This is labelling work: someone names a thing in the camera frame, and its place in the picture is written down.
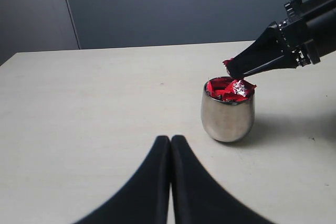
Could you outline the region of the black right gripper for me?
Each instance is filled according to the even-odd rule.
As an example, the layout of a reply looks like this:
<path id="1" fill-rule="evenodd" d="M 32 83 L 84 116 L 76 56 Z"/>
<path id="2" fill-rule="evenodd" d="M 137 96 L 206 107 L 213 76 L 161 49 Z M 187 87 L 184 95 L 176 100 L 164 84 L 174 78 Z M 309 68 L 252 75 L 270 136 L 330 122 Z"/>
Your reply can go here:
<path id="1" fill-rule="evenodd" d="M 230 62 L 231 77 L 243 79 L 275 69 L 315 65 L 335 51 L 335 0 L 290 0 L 284 8 L 287 18 L 278 25 L 271 23 Z M 285 53 L 278 43 L 279 33 Z"/>

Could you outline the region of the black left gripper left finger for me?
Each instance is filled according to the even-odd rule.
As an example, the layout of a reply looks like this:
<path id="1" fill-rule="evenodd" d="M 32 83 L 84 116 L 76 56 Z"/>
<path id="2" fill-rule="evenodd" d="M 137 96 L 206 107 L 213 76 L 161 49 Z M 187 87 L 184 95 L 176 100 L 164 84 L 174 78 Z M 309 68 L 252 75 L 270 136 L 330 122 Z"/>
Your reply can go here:
<path id="1" fill-rule="evenodd" d="M 170 139 L 160 135 L 119 191 L 77 223 L 167 223 L 169 196 Z"/>

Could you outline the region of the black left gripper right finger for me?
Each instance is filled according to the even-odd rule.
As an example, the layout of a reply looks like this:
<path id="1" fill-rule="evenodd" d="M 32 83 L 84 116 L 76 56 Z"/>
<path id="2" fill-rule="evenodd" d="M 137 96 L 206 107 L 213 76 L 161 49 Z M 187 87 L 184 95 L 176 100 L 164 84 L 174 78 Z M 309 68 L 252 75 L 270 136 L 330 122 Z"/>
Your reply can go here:
<path id="1" fill-rule="evenodd" d="M 171 160 L 176 223 L 271 223 L 228 193 L 182 135 L 172 137 Z"/>

